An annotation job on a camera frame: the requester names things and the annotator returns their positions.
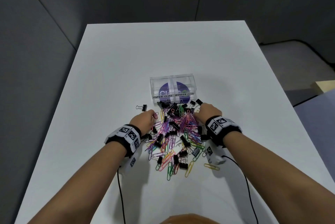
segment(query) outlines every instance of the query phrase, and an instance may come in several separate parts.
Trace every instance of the hand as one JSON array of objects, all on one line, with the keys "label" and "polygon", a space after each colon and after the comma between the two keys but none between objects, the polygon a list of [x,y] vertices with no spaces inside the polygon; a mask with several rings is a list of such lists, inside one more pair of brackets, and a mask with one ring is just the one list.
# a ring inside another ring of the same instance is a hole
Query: hand
[{"label": "hand", "polygon": [[201,122],[203,125],[209,118],[215,115],[222,116],[222,111],[218,110],[212,104],[208,103],[201,104],[199,113],[193,113],[195,119]]},{"label": "hand", "polygon": [[155,122],[155,119],[158,119],[158,116],[155,111],[151,109],[134,116],[129,124],[135,125],[137,128],[139,128],[143,136],[151,129],[153,123]]}]

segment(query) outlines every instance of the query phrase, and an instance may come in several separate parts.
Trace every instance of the white table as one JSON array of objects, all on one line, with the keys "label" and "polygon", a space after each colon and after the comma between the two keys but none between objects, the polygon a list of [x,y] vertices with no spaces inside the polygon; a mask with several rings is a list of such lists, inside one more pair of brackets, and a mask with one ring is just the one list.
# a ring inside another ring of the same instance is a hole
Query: white table
[{"label": "white table", "polygon": [[[149,78],[193,73],[197,96],[244,133],[335,192],[335,184],[244,21],[88,25],[23,199],[26,223],[139,110],[154,107]],[[245,180],[231,162],[218,173],[200,157],[188,178],[141,154],[122,178],[127,223],[198,213],[220,223],[256,223]],[[277,223],[254,188],[259,223]],[[122,223],[117,179],[92,223]]]}]

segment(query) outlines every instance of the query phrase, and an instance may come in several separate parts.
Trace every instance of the yellow paper clip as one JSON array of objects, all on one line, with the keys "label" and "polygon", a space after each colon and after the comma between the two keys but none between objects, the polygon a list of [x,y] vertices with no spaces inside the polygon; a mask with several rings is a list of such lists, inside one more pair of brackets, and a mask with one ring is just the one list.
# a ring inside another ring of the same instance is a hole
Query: yellow paper clip
[{"label": "yellow paper clip", "polygon": [[207,168],[210,168],[210,169],[220,170],[219,167],[211,165],[211,164],[208,164],[208,163],[205,163],[204,166],[207,167]]},{"label": "yellow paper clip", "polygon": [[188,175],[190,174],[190,172],[192,170],[192,167],[193,167],[193,164],[194,164],[194,161],[191,161],[187,170],[186,170],[185,177],[188,177]]}]

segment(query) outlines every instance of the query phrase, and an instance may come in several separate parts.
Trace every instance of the pile of clips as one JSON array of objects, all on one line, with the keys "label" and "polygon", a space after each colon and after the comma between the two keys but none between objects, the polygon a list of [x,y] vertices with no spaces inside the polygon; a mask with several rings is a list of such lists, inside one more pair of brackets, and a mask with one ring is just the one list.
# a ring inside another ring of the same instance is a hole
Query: pile of clips
[{"label": "pile of clips", "polygon": [[150,134],[145,135],[146,151],[149,160],[157,160],[157,171],[168,167],[168,181],[177,174],[179,168],[186,170],[185,177],[188,177],[194,162],[200,155],[205,157],[207,154],[203,143],[207,135],[202,135],[203,128],[197,126],[193,117],[194,110],[201,104],[199,99],[190,104],[158,102],[161,121],[153,125]]}]

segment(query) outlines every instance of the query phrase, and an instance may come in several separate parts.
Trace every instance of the floor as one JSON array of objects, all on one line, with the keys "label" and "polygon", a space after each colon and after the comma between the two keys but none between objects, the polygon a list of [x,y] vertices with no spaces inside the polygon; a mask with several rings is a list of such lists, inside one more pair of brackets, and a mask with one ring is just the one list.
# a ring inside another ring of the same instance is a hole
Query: floor
[{"label": "floor", "polygon": [[315,81],[335,80],[335,71],[307,45],[287,41],[260,47],[292,105],[315,95]]}]

